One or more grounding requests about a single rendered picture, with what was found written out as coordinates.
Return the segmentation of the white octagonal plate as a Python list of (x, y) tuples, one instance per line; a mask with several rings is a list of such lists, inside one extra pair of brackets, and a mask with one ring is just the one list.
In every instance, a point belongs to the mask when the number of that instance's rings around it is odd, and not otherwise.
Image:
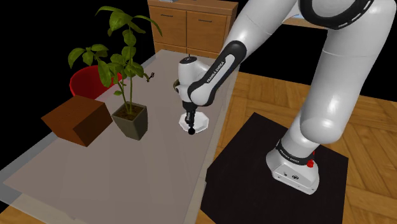
[[(190, 126), (186, 123), (185, 118), (186, 118), (186, 113), (183, 113), (180, 116), (179, 125), (184, 131), (188, 132)], [(209, 125), (208, 117), (206, 117), (206, 115), (203, 112), (199, 112), (199, 111), (196, 112), (194, 117), (194, 124), (193, 124), (195, 133), (197, 134), (199, 132), (202, 132), (203, 130), (208, 128), (208, 125)]]

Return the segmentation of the green plant in grey pot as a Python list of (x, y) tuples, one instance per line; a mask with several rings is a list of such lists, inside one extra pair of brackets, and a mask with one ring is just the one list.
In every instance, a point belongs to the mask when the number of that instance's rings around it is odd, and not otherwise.
[(71, 50), (67, 61), (70, 67), (79, 57), (90, 66), (97, 61), (98, 72), (102, 84), (105, 87), (117, 85), (116, 96), (123, 97), (123, 104), (111, 115), (118, 128), (125, 136), (141, 140), (148, 129), (147, 107), (132, 101), (132, 79), (135, 76), (148, 81), (150, 75), (144, 72), (142, 65), (134, 61), (136, 54), (135, 44), (137, 42), (134, 33), (144, 34), (145, 31), (133, 23), (133, 17), (112, 6), (102, 6), (99, 11), (110, 11), (108, 36), (124, 25), (128, 28), (122, 32), (125, 46), (121, 54), (115, 53), (110, 57), (110, 63), (104, 62), (103, 57), (108, 55), (108, 48), (102, 44), (94, 44), (86, 48), (75, 48)]

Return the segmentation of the wooden cabinet with two doors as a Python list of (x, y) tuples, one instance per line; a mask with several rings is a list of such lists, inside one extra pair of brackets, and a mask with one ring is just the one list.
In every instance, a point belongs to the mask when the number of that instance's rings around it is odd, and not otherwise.
[(237, 2), (147, 0), (155, 51), (169, 50), (215, 59), (232, 28)]

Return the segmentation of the black robot stand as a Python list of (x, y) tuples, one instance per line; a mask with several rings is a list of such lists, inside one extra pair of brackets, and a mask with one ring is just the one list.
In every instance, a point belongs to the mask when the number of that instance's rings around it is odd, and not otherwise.
[(274, 179), (265, 161), (286, 131), (253, 113), (209, 166), (200, 208), (215, 224), (342, 224), (349, 159), (317, 147), (319, 187), (307, 195)]

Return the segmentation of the red round tub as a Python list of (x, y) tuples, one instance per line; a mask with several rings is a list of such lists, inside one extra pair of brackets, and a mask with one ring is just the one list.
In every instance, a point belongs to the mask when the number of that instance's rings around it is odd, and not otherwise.
[(88, 66), (74, 73), (69, 88), (73, 96), (80, 95), (89, 99), (96, 99), (109, 89), (101, 82), (98, 66)]

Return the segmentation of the brown box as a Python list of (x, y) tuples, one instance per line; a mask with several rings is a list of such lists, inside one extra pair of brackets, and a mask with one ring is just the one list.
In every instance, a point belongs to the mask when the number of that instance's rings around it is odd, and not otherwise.
[(113, 122), (104, 102), (79, 95), (41, 119), (57, 137), (85, 147)]

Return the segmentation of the light wooden table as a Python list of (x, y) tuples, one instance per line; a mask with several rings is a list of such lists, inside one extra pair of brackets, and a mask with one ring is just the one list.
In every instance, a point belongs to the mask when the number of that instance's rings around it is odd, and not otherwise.
[(309, 27), (309, 28), (315, 28), (315, 29), (326, 29), (325, 27), (319, 26), (312, 24), (308, 21), (306, 21), (301, 14), (293, 15), (289, 18), (285, 18), (284, 21), (282, 22), (285, 25), (294, 25), (294, 26), (299, 26), (299, 27)]

